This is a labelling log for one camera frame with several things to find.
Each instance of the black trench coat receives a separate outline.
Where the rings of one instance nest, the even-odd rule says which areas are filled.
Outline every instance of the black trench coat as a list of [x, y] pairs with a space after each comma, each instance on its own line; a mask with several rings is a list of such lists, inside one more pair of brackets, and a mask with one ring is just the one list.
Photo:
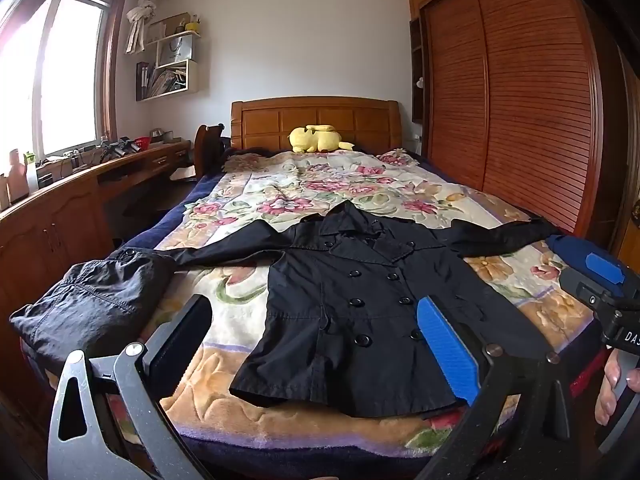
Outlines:
[[343, 202], [281, 233], [257, 220], [211, 245], [162, 254], [179, 267], [274, 258], [266, 330], [232, 394], [257, 406], [311, 400], [351, 416], [393, 416], [456, 401], [416, 323], [427, 295], [484, 343], [529, 358], [551, 351], [462, 257], [511, 253], [556, 232], [542, 218], [494, 229], [454, 220], [432, 230]]

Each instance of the stuffed animal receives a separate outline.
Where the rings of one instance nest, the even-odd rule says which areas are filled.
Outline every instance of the stuffed animal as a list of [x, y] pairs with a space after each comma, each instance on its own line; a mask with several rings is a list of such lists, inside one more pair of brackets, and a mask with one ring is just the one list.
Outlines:
[[313, 153], [318, 149], [318, 140], [312, 130], [294, 128], [289, 134], [289, 142], [295, 153]]
[[332, 152], [333, 150], [352, 150], [353, 144], [341, 142], [341, 137], [329, 124], [306, 128], [296, 128], [289, 134], [289, 142], [296, 153]]

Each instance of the window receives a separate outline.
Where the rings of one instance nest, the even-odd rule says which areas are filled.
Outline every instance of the window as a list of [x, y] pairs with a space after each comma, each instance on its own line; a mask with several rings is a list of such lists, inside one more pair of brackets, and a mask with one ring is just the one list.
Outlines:
[[117, 43], [113, 13], [122, 3], [47, 0], [8, 41], [0, 52], [0, 157], [18, 148], [42, 160], [105, 133], [113, 99], [106, 60], [114, 57], [106, 49]]

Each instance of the finger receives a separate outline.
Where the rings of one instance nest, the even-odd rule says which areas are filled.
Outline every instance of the finger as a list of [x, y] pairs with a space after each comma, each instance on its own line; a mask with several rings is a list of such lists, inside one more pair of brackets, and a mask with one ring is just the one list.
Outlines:
[[636, 393], [640, 393], [640, 370], [629, 370], [626, 384]]
[[608, 380], [602, 381], [598, 401], [607, 415], [611, 416], [616, 411], [616, 396], [613, 394], [613, 389]]
[[596, 422], [601, 426], [606, 426], [609, 423], [609, 415], [604, 412], [602, 404], [600, 400], [596, 402], [596, 410], [595, 410]]
[[616, 387], [620, 380], [620, 365], [618, 364], [618, 349], [614, 349], [607, 360], [607, 364], [604, 366], [604, 375], [609, 381], [612, 388]]

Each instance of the tied curtain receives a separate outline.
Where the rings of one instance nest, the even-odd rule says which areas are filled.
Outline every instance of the tied curtain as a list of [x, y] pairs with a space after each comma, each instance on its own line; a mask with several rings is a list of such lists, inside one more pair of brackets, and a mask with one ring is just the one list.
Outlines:
[[127, 54], [137, 54], [145, 49], [145, 20], [154, 15], [156, 0], [138, 0], [138, 6], [127, 12], [131, 24], [127, 38]]

